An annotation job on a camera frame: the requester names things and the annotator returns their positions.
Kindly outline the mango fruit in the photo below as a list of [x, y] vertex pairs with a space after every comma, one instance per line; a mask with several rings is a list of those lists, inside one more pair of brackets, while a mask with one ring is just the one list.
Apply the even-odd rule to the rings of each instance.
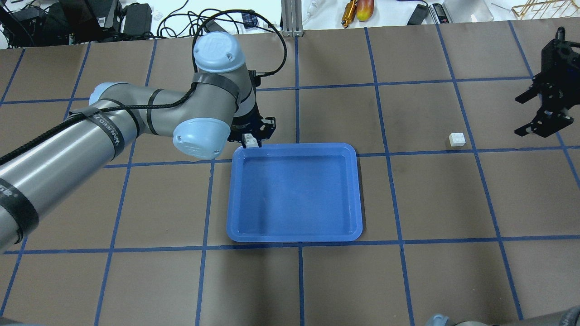
[[374, 8], [375, 0], [357, 0], [357, 20], [368, 21], [373, 16]]

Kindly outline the gold bottle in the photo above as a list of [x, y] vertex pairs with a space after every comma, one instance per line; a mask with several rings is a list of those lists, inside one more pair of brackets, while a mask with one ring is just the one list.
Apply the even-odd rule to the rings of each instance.
[[340, 24], [344, 29], [348, 28], [353, 23], [354, 18], [356, 17], [356, 11], [357, 0], [350, 0], [346, 4], [342, 18], [340, 19]]

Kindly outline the clear plastic lidded box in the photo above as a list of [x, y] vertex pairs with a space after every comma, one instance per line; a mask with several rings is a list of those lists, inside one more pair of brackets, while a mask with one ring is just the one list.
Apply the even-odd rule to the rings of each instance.
[[494, 16], [484, 0], [444, 0], [442, 6], [451, 23], [494, 21]]

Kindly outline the blue plastic tray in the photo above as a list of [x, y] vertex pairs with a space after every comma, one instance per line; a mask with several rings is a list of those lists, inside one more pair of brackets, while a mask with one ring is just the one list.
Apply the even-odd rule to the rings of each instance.
[[351, 242], [363, 229], [353, 146], [282, 143], [234, 151], [226, 222], [231, 240]]

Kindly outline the black power adapter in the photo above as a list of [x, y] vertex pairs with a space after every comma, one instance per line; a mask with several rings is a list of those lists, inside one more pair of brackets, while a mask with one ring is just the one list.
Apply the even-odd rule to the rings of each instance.
[[428, 15], [429, 7], [427, 5], [417, 4], [407, 22], [407, 25], [421, 25]]

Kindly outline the aluminium frame post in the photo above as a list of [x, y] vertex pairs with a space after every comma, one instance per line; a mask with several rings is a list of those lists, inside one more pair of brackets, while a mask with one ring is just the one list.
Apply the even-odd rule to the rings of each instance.
[[302, 37], [302, 0], [281, 0], [281, 32], [285, 37]]

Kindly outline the white block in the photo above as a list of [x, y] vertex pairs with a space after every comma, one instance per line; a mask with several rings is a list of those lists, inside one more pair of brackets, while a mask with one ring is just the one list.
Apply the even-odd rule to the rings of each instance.
[[464, 133], [450, 133], [448, 136], [448, 141], [451, 147], [463, 147], [466, 145], [467, 140]]
[[243, 134], [243, 136], [242, 136], [242, 146], [245, 149], [255, 148], [255, 147], [260, 147], [261, 143], [252, 134], [247, 133], [247, 134]]

